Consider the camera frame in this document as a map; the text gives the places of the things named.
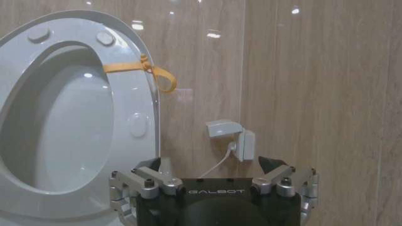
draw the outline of toilet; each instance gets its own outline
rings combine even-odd
[[[121,226],[108,177],[159,156],[153,74],[131,28],[95,11],[40,17],[0,40],[0,225]]]

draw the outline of orange strap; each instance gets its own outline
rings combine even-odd
[[[149,62],[149,58],[145,54],[141,55],[141,62],[117,63],[117,64],[103,65],[103,70],[106,73],[143,70],[153,74],[155,83],[162,92],[169,93],[169,92],[174,91],[177,88],[177,85],[178,85],[178,80],[177,80],[175,76],[169,71],[163,70],[162,68],[154,67],[151,65],[151,63]],[[162,76],[163,78],[170,80],[170,89],[161,88],[159,83],[158,83],[159,76]]]

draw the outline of wall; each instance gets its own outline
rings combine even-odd
[[[0,0],[0,37],[56,11],[110,13],[138,31],[155,63],[178,77],[178,89],[161,94],[162,155],[171,156],[177,175],[199,176],[225,155],[210,143],[207,121],[241,119],[243,0]],[[217,33],[221,38],[207,37]],[[231,158],[211,176],[237,169]]]
[[[257,133],[259,155],[318,169],[321,206],[309,225],[402,225],[400,1],[90,2],[0,0],[0,36],[68,9],[143,21],[154,60],[179,79],[161,97],[161,117],[162,155],[181,177],[225,155],[205,123],[227,118]],[[255,161],[231,158],[211,176],[261,173]]]
[[[397,0],[246,1],[242,123],[261,155],[318,169],[311,226],[402,225],[401,13]]]

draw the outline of white toilet seat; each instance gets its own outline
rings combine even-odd
[[[90,48],[104,65],[139,61],[141,53],[149,55],[131,29],[107,14],[66,11],[30,22],[0,40],[0,128],[31,71],[56,49],[70,45]],[[110,209],[111,171],[127,171],[159,155],[159,95],[151,76],[143,71],[129,71],[107,74],[107,79],[114,132],[107,160],[95,178],[76,190],[47,192],[23,183],[0,159],[2,211],[46,219],[103,212]]]

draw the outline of power cord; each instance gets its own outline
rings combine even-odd
[[[207,170],[207,172],[205,172],[198,178],[203,178],[206,175],[209,175],[214,169],[218,168],[218,166],[225,162],[225,160],[227,160],[229,156],[231,155],[231,152],[237,149],[237,143],[235,142],[231,142],[229,145],[227,145],[227,151],[226,151],[226,154],[225,154],[225,157],[223,159],[221,160],[221,162],[211,168]]]

